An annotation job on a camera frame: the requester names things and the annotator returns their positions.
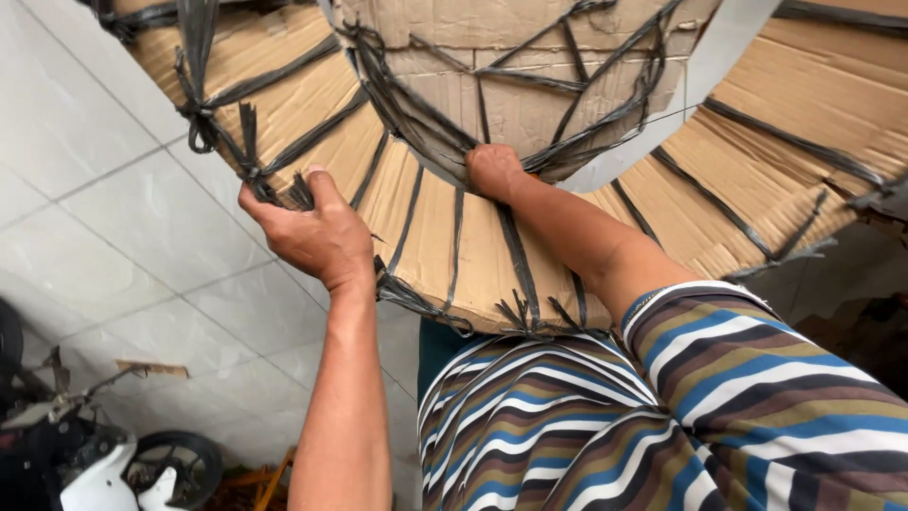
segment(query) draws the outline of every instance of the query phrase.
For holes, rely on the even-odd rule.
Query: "cardboard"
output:
[[[364,26],[378,30],[389,48],[388,64],[394,75],[456,125],[482,140],[477,77],[433,55],[424,46],[413,44],[410,35],[439,46],[470,70],[477,70],[491,64],[510,48],[523,44],[574,3],[575,0],[532,0],[518,4],[344,0],[335,2],[334,9],[339,24],[355,24],[359,20]],[[666,3],[667,0],[622,1],[608,9],[571,16],[568,22],[577,46],[583,50],[580,54],[587,73],[592,75],[612,50]],[[683,76],[698,29],[718,3],[718,0],[685,0],[665,21],[666,69],[650,96],[649,113],[665,110]],[[635,50],[623,55],[607,73],[589,84],[562,139],[582,131],[633,96],[637,76],[646,61],[645,50],[652,46],[653,39],[652,36],[644,37],[635,45]],[[550,78],[578,80],[574,57],[560,26],[553,27],[502,67]],[[512,145],[521,157],[533,155],[552,144],[562,116],[576,97],[573,93],[497,75],[483,75],[481,86],[487,106],[490,141]],[[397,98],[397,103],[405,105],[402,96],[397,95]],[[575,152],[617,141],[640,122],[643,113],[642,107],[631,111]],[[434,124],[419,112],[408,109],[408,114],[429,125]],[[409,123],[404,116],[395,121],[402,125]],[[427,135],[424,128],[416,128],[412,134],[405,130],[403,134],[413,143],[424,139],[426,145],[419,150],[438,166],[439,171],[466,183],[462,153]],[[563,180],[588,159],[550,169],[541,177],[550,182]]]

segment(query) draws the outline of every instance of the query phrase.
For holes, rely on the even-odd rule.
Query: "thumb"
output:
[[[334,184],[334,178],[325,171],[325,167],[311,165],[306,182],[312,191],[312,197],[315,198],[316,209],[322,209],[327,205],[347,204],[347,200],[343,198],[337,185]]]

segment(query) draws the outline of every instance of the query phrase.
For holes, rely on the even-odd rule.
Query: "floor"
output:
[[[597,188],[674,132],[775,3],[725,0],[669,110],[563,186]],[[0,81],[15,99],[0,103],[0,296],[27,323],[26,364],[60,346],[73,388],[113,374],[115,358],[184,365],[187,380],[117,383],[106,408],[139,434],[197,430],[231,461],[280,460],[314,383],[324,289],[268,251],[236,205],[230,168],[188,150],[185,122],[81,5],[0,2],[0,47],[0,75],[15,77]],[[830,297],[900,285],[901,246],[857,227],[840,255],[794,261],[751,286],[796,319],[834,310]],[[379,314],[394,485],[409,508],[418,320],[388,304]]]

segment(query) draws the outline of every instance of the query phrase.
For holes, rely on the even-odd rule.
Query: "corrugated cardboard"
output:
[[[119,0],[117,8],[128,12],[148,3]],[[264,18],[253,14],[223,17],[208,66],[207,91],[211,94],[244,77],[277,68],[329,33],[328,23],[315,6],[289,6]],[[175,84],[173,72],[173,47],[178,44],[175,28],[154,29],[140,34],[132,51],[162,90],[181,104],[183,93]],[[846,150],[892,176],[908,160],[904,121],[908,118],[908,62],[899,58],[908,55],[906,50],[908,42],[904,40],[839,26],[774,20],[716,89],[716,97],[799,136]],[[593,60],[601,59],[597,51],[589,50],[587,54]],[[401,62],[397,65],[410,65],[413,76],[439,71],[438,63],[427,59]],[[530,57],[518,60],[518,65],[531,64]],[[434,95],[426,89],[427,97],[456,105],[465,97],[469,84],[462,76],[442,76],[445,80],[435,82],[439,87]],[[342,54],[336,54],[246,98],[244,101],[258,108],[262,160],[270,161],[292,139],[343,107],[357,86],[351,66]],[[515,89],[511,94],[522,94],[521,90]],[[501,95],[502,101],[508,99],[505,89],[496,94]],[[498,100],[494,107],[502,119],[522,115],[519,109],[508,110]],[[222,108],[216,118],[236,140],[242,139],[236,106]],[[527,118],[519,120],[518,126],[525,132],[535,129]],[[344,196],[350,199],[383,136],[387,135],[375,110],[365,105],[308,154],[270,176],[269,184],[287,206],[292,206],[284,195],[293,174],[309,163],[320,163],[328,167]],[[825,179],[832,177],[855,193],[866,189],[770,135],[705,109],[669,137],[663,147],[688,173],[729,204],[774,250],[808,217],[817,196],[828,189]],[[235,165],[229,155],[223,154]],[[399,141],[390,141],[360,204],[360,214],[382,240],[375,242],[375,251],[386,263],[401,243],[418,171],[419,162],[409,148]],[[654,158],[638,162],[620,176],[620,181],[666,252],[698,274],[718,278],[764,262],[756,247],[714,205]],[[454,194],[453,185],[431,172],[423,172],[400,264],[394,272],[435,306],[445,302],[450,286]],[[636,226],[610,186],[579,196]],[[855,213],[845,205],[844,198],[833,193],[798,247],[826,238],[854,218]],[[541,320],[565,324],[548,304],[548,296],[557,298],[577,318],[577,297],[570,273],[524,225],[518,223],[518,229],[538,291]],[[450,312],[466,317],[480,331],[511,327],[494,304],[501,299],[512,303],[511,290],[519,290],[519,284],[495,207],[488,200],[472,194],[465,196],[457,257],[459,280]],[[591,295],[586,299],[587,325],[608,326],[611,318],[605,308]]]
[[[388,63],[394,75],[467,133],[482,140],[477,78],[456,69],[422,46],[410,45],[410,35],[443,48],[470,69],[481,69],[557,20],[574,3],[575,0],[530,0],[513,4],[344,0],[335,3],[335,10],[338,23],[354,24],[359,20],[361,24],[377,29],[389,48]],[[606,10],[571,16],[569,23],[578,47],[583,50],[581,56],[587,73],[592,75],[612,50],[665,4],[666,0],[622,1]],[[649,113],[665,110],[694,47],[697,30],[717,4],[718,0],[686,0],[666,21],[666,69],[650,96]],[[636,45],[637,50],[628,52],[589,85],[562,139],[582,131],[632,97],[636,78],[645,63],[644,50],[652,44],[653,37],[644,37]],[[577,80],[574,57],[559,26],[514,55],[502,67]],[[491,142],[512,145],[521,157],[533,155],[552,144],[558,123],[576,96],[502,76],[484,75],[481,83]],[[632,111],[577,151],[617,141],[640,122],[642,112],[642,108]],[[431,120],[419,112],[408,109],[408,114],[432,125]],[[407,124],[404,118],[395,120]],[[426,146],[421,150],[429,160],[461,182],[467,181],[462,155],[457,151],[426,135],[424,129],[417,128],[415,134],[404,135],[410,141],[424,139]],[[563,180],[584,163],[579,161],[554,168],[541,176],[552,182]]]

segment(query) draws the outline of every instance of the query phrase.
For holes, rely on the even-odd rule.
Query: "tire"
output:
[[[0,356],[6,364],[0,368],[10,366],[18,370],[22,365],[22,323],[19,315],[3,299],[0,299]],[[0,370],[0,385],[6,386],[13,382],[11,371]]]
[[[161,446],[178,446],[195,453],[204,463],[205,472],[201,480],[196,481],[199,489],[189,495],[182,495],[169,503],[169,506],[181,509],[200,509],[217,491],[223,474],[223,461],[218,446],[207,437],[188,431],[159,431],[139,438],[135,455],[126,467],[123,476],[129,473],[136,458],[142,453]]]

